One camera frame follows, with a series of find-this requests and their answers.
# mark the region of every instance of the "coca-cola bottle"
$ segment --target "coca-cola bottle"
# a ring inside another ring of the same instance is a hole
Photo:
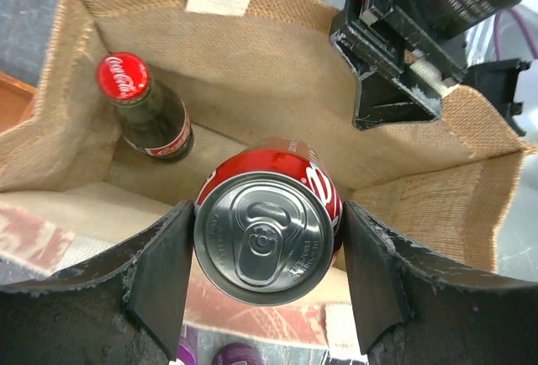
[[[148,66],[128,52],[103,58],[99,87],[113,102],[123,136],[136,150],[162,160],[180,160],[193,147],[191,121],[183,101],[152,77]]]

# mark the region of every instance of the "silver can top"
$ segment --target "silver can top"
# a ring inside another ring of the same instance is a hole
[[[248,304],[285,304],[329,270],[329,214],[300,182],[252,172],[220,184],[200,207],[194,249],[208,278]]]

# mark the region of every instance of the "can pull tab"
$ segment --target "can pull tab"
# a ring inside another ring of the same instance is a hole
[[[244,282],[265,286],[274,281],[284,240],[273,226],[254,224],[243,234],[237,273]]]

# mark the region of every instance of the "purple bottle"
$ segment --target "purple bottle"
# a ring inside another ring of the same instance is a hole
[[[176,364],[198,365],[198,330],[188,325],[182,325]]]
[[[263,365],[260,352],[253,346],[240,342],[223,346],[211,363],[212,365]]]

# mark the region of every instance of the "red bottle cap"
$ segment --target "red bottle cap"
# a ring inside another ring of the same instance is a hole
[[[142,96],[150,85],[150,70],[129,52],[114,52],[99,63],[98,84],[112,100],[130,102]]]

